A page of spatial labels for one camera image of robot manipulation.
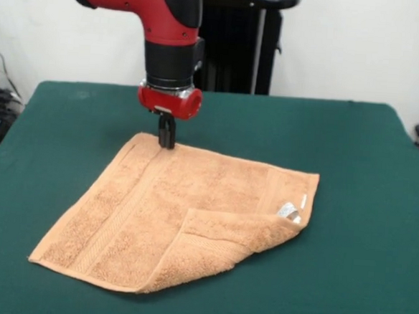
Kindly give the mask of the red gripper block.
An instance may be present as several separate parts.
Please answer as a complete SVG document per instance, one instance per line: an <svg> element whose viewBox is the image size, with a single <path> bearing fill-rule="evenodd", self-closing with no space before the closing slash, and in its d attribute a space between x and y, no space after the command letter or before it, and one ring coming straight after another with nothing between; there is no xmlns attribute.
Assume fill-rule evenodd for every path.
<svg viewBox="0 0 419 314"><path fill-rule="evenodd" d="M159 145L174 149L176 121L164 113L181 120L189 120L197 115L203 100L202 91L193 85L185 90L160 90L142 80L138 86L138 101L151 112L161 113L159 117Z"/></svg>

